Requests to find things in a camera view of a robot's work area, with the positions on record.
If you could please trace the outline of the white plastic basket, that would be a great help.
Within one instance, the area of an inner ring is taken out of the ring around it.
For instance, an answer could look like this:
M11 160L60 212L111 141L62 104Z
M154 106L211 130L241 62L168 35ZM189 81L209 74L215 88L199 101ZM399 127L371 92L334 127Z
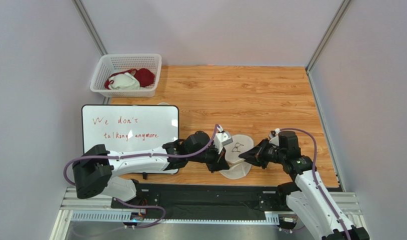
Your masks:
M150 98L161 68L162 56L156 53L106 54L95 68L90 90L107 98Z

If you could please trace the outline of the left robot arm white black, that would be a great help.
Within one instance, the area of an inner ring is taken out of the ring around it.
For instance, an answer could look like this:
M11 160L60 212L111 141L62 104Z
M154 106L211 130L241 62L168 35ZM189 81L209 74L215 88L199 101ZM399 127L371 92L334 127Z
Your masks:
M227 131L216 128L212 136L197 131L186 139L135 152L116 152L97 144L82 156L70 161L78 199L106 195L124 202L140 195L137 180L123 179L129 173L170 171L184 168L189 162L205 164L210 172L228 170L225 147L233 142Z

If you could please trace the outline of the aluminium frame rail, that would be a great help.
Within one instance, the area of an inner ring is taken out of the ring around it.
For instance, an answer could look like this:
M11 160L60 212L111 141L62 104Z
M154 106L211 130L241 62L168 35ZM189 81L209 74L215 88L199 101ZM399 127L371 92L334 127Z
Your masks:
M143 226L146 223L158 224L221 224L221 225L270 225L277 226L287 230L298 230L302 227L303 222L294 212L267 212L264 220L236 220L236 221L221 221L221 220L169 220L156 222L144 220L141 218L133 218L131 214L120 209L111 209L111 198L107 196L97 196L88 199L77 198L76 190L71 187L65 192L60 207L59 215L67 217L71 221L100 221L100 222L119 222L128 224L137 224Z

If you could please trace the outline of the white bra in basket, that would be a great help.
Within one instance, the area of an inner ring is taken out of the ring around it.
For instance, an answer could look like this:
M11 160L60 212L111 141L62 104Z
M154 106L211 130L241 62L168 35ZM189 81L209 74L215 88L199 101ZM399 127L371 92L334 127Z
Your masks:
M108 88L110 90L139 90L140 82L130 73L121 73L109 78Z

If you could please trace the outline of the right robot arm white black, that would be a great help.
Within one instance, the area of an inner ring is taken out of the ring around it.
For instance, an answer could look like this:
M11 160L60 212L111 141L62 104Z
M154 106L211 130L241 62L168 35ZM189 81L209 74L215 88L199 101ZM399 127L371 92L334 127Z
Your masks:
M325 187L313 158L301 153L297 128L270 133L252 149L239 155L245 162L265 169L268 163L282 165L291 182L278 185L282 204L291 209L316 240L368 240L367 230L357 227L340 209Z

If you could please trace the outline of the round white bag lid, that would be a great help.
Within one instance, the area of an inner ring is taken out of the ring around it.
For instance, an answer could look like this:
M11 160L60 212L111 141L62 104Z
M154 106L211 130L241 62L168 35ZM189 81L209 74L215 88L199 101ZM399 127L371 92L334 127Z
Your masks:
M236 134L232 136L232 142L227 144L225 149L225 160L230 166L240 164L244 160L239 157L254 147L254 140L245 134Z

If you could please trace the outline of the whiteboard with red writing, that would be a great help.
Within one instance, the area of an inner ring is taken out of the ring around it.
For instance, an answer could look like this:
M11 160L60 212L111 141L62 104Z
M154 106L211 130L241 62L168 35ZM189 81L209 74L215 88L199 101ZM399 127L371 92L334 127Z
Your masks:
M104 144L109 151L135 152L161 147L179 138L175 105L84 105L83 152Z

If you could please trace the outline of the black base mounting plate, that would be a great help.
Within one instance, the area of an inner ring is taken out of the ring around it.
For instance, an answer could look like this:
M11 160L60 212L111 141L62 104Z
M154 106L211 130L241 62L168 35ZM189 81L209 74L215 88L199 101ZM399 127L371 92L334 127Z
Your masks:
M132 218L155 221L263 221L267 212L291 213L287 191L279 186L157 184L132 181L132 190L91 190L80 199L105 196L110 209L124 210Z

